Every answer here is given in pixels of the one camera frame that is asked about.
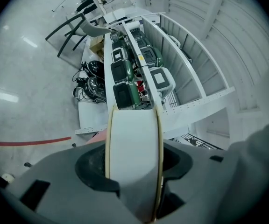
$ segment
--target metal grate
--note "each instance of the metal grate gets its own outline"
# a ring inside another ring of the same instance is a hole
[[[202,139],[199,139],[198,137],[191,135],[189,133],[182,135],[182,138],[184,138],[186,141],[190,142],[193,146],[197,147],[203,147],[203,148],[208,148],[208,149],[220,149],[223,150],[222,148],[216,147]]]
[[[166,102],[169,103],[169,105],[170,105],[171,108],[175,108],[175,107],[178,106],[178,103],[176,101],[174,92],[171,92],[169,95],[167,95],[165,97],[165,99],[166,99]]]

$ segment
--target concrete floor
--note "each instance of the concrete floor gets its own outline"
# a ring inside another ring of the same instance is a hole
[[[71,136],[52,145],[0,147],[0,175],[22,174],[24,162],[37,162],[50,153],[83,145],[92,135],[76,136],[78,106],[71,81],[80,65],[84,43],[74,36],[60,58],[57,53],[69,27],[45,37],[78,6],[69,0],[12,0],[0,15],[0,141],[25,142]]]

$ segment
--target black helmet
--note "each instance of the black helmet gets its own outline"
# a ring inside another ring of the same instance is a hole
[[[103,80],[96,77],[88,78],[84,91],[96,103],[106,102],[106,86]]]
[[[83,65],[84,70],[90,77],[105,78],[104,64],[100,61],[90,61]]]

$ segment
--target red floor line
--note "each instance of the red floor line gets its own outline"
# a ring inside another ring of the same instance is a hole
[[[61,142],[65,140],[71,140],[71,137],[65,137],[55,140],[42,140],[42,141],[30,141],[30,142],[0,142],[0,146],[29,146],[29,145],[37,145],[37,144],[50,144]]]

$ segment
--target chair leg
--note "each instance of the chair leg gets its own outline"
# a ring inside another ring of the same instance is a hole
[[[84,20],[81,20],[76,26],[75,28],[70,32],[69,36],[66,38],[66,41],[63,43],[57,57],[60,57],[62,51],[64,50],[64,47],[66,46],[66,44],[68,43],[68,41],[70,40],[70,38],[72,37],[73,34],[75,34],[76,30],[79,28],[79,26],[84,22]]]
[[[70,31],[71,32],[71,31]],[[67,35],[69,35],[70,34],[70,32],[67,32],[64,36],[67,36]]]
[[[65,25],[68,25],[68,23],[72,22],[73,20],[76,20],[77,18],[81,17],[82,14],[77,14],[76,16],[70,18],[69,20],[67,20],[66,22],[64,22],[62,25],[58,26],[55,30],[53,30],[46,38],[45,40],[48,40],[52,35],[54,35],[58,30],[60,30],[62,27],[64,27]]]
[[[84,38],[86,37],[87,35],[84,35],[79,41],[78,41],[78,43],[74,46],[74,48],[72,49],[72,50],[75,50],[77,47],[78,47],[78,45],[84,40]]]

